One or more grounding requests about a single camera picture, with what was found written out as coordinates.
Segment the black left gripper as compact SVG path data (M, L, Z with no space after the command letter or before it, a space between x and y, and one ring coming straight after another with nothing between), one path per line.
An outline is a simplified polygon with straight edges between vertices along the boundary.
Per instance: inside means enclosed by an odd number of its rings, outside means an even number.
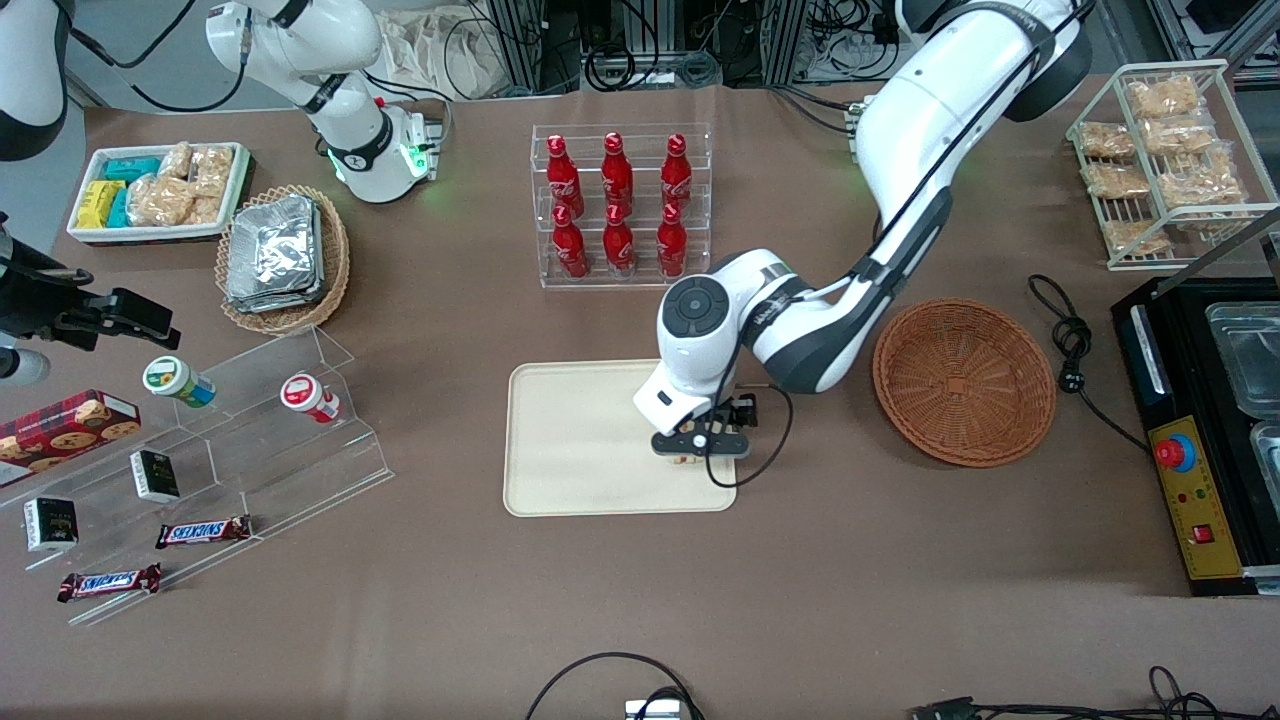
M700 416L686 418L671 434L652 436L652 450L680 461L727 457L740 460L751 452L742 433L754 427L753 400L727 400Z

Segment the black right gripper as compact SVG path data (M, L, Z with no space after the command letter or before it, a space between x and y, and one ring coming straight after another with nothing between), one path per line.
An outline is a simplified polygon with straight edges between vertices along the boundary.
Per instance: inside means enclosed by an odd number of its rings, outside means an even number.
M173 311L127 288L86 304L93 274L72 269L1 228L1 332L93 351L101 336L127 336L166 347Z

